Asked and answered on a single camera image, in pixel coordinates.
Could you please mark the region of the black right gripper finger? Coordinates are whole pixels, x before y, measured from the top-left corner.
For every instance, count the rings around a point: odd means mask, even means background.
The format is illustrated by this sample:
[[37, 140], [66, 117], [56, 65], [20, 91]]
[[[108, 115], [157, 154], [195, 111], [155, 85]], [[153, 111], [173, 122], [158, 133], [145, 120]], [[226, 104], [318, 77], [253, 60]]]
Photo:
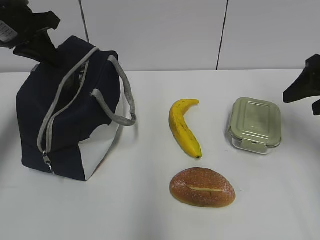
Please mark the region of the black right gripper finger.
[[320, 100], [318, 100], [312, 104], [312, 112], [313, 112], [314, 116], [320, 115]]
[[305, 61], [299, 77], [283, 92], [283, 102], [292, 103], [320, 95], [320, 55], [315, 54]]

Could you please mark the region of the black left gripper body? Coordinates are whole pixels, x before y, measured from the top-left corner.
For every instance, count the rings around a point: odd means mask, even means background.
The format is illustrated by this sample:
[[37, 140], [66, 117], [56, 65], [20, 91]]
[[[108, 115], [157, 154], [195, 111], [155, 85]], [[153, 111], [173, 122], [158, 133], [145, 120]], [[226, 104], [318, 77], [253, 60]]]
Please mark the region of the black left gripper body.
[[0, 2], [0, 46], [14, 48], [56, 30], [61, 19], [52, 11], [33, 12], [27, 0]]

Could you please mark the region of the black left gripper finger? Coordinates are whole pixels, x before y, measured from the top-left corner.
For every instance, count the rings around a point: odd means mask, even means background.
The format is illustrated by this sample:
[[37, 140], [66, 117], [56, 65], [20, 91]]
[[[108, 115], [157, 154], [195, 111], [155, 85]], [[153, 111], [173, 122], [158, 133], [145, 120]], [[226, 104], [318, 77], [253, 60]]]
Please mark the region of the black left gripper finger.
[[52, 43], [47, 31], [37, 33], [33, 38], [15, 47], [16, 56], [25, 57], [40, 63], [58, 67], [63, 58]]

